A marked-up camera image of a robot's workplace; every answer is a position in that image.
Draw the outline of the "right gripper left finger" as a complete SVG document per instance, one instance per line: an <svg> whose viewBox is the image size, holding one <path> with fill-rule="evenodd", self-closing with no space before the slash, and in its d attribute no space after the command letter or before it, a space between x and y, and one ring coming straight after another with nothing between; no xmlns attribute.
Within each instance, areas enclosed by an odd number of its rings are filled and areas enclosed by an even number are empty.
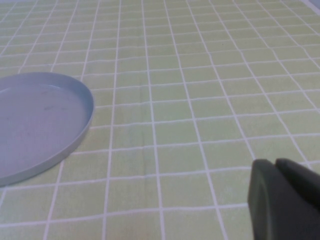
<svg viewBox="0 0 320 240"><path fill-rule="evenodd" d="M318 240L320 214L278 215L275 212L276 183L281 178L275 163L267 159L256 159L252 163L247 202L253 238Z"/></svg>

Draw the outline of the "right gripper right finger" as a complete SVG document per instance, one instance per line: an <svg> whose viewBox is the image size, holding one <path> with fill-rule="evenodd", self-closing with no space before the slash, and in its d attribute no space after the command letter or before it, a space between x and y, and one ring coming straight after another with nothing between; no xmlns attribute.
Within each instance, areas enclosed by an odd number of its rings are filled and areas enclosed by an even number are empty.
<svg viewBox="0 0 320 240"><path fill-rule="evenodd" d="M278 158L274 211L277 215L319 215L320 175L287 158Z"/></svg>

